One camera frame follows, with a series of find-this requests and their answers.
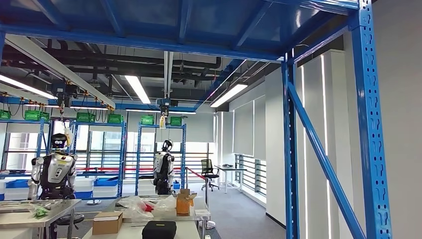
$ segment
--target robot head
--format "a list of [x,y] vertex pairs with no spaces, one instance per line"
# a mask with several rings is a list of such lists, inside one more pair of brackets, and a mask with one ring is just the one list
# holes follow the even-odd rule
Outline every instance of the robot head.
[[163,143],[163,147],[161,147],[161,150],[164,152],[170,151],[173,147],[173,142],[170,139],[166,139]]
[[51,136],[52,148],[65,148],[67,137],[62,133],[53,134]]

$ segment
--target blue storage bin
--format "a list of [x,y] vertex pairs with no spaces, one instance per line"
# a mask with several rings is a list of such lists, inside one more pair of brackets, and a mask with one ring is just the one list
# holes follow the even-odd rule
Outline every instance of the blue storage bin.
[[92,198],[93,193],[91,192],[75,192],[76,199]]
[[16,179],[7,182],[6,188],[29,188],[28,179]]
[[109,178],[97,178],[94,181],[94,187],[113,187],[117,185],[117,179],[109,180]]
[[180,183],[178,181],[173,183],[173,189],[180,189]]

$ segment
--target humanoid robot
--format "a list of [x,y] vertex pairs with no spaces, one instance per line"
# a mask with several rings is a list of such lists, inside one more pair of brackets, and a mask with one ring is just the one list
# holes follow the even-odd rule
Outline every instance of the humanoid robot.
[[166,139],[161,148],[161,152],[155,155],[154,160],[154,185],[158,195],[170,195],[173,192],[174,176],[174,156],[169,152],[173,147],[173,142]]
[[32,160],[31,179],[28,181],[28,200],[36,200],[38,186],[41,185],[39,199],[75,199],[76,155],[63,151],[67,137],[62,133],[51,136],[52,148],[56,151]]

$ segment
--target green storage bin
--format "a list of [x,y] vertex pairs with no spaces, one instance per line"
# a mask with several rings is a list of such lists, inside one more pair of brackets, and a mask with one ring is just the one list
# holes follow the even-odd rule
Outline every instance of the green storage bin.
[[76,122],[95,122],[95,114],[86,112],[76,113]]
[[141,124],[154,124],[154,118],[155,116],[141,116]]
[[170,125],[182,126],[182,117],[170,117]]
[[108,123],[122,123],[123,122],[123,116],[117,115],[117,114],[110,114],[108,115]]
[[40,120],[41,111],[25,111],[25,120]]
[[0,110],[0,119],[9,120],[10,119],[10,112]]

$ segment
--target cardboard box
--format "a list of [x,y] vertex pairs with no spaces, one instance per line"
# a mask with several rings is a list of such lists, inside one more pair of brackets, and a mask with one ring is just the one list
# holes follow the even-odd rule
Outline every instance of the cardboard box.
[[116,234],[122,223],[122,212],[98,213],[93,221],[93,235]]

